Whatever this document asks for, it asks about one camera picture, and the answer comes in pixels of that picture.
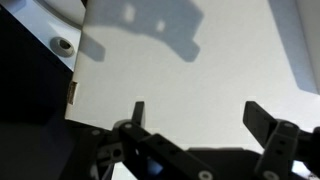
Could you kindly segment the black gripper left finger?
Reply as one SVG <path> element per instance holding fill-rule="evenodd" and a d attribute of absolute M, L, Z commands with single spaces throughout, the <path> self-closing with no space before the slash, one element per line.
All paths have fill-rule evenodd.
<path fill-rule="evenodd" d="M 160 134 L 143 127 L 145 103 L 136 102 L 132 118 L 118 127 L 127 155 L 124 165 L 138 180 L 214 180 L 207 164 Z"/>

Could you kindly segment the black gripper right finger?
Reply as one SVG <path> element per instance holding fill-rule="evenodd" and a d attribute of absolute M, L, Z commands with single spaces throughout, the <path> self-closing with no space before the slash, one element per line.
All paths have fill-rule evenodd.
<path fill-rule="evenodd" d="M 272 117 L 255 101 L 245 103 L 243 124 L 264 149 L 254 169 L 256 179 L 303 180 L 292 171 L 295 161 L 320 177 L 320 127 L 304 131 Z"/>

